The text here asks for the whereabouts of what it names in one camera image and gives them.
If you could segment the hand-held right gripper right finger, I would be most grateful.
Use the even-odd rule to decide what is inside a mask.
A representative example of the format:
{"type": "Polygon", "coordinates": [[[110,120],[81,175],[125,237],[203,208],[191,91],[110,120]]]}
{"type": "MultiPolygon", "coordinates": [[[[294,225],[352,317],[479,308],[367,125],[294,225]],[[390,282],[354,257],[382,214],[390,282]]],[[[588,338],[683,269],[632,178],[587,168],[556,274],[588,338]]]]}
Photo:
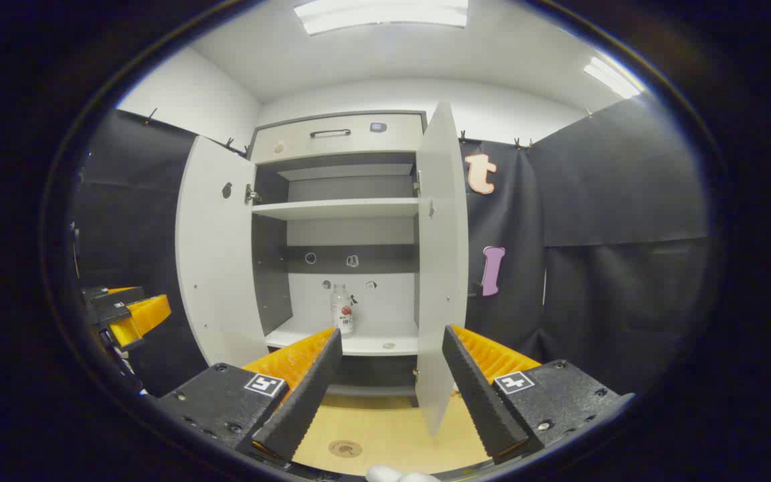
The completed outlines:
{"type": "Polygon", "coordinates": [[[541,364],[456,325],[444,330],[442,353],[495,464],[565,445],[633,399],[568,360],[541,364]]]}

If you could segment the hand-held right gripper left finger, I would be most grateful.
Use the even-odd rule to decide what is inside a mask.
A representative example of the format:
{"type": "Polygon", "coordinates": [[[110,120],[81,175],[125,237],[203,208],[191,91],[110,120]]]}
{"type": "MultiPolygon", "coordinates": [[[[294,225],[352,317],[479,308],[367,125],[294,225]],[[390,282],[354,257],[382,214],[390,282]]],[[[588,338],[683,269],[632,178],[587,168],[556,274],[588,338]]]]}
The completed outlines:
{"type": "Polygon", "coordinates": [[[317,414],[343,356],[334,327],[239,368],[217,363],[159,398],[175,421],[243,455],[288,463],[317,414]]]}

